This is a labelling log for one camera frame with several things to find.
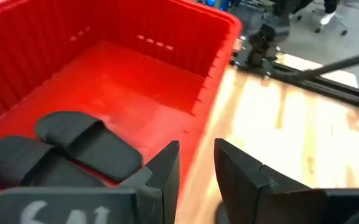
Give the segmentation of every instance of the wooden tabletop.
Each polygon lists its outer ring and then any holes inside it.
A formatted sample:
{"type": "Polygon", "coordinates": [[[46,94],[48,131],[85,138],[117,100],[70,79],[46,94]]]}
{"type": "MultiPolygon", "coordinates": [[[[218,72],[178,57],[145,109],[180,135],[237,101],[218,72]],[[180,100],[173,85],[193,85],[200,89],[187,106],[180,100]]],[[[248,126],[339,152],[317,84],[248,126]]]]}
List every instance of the wooden tabletop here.
{"type": "MultiPolygon", "coordinates": [[[[298,69],[320,66],[290,55],[281,55],[279,62],[298,69]]],[[[351,73],[325,77],[357,86],[351,73]]],[[[213,163],[215,138],[309,187],[359,187],[359,108],[228,67],[176,223],[213,223],[221,201],[213,163]]]]}

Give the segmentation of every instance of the red plastic bin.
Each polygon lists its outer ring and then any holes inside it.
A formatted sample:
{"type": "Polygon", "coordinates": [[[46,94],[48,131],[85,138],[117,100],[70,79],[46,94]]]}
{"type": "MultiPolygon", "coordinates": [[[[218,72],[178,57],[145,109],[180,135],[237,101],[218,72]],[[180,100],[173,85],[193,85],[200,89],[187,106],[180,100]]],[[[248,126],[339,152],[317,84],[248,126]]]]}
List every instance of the red plastic bin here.
{"type": "Polygon", "coordinates": [[[178,139],[183,184],[240,29],[184,0],[0,0],[0,138],[83,111],[145,162],[178,139]]]}

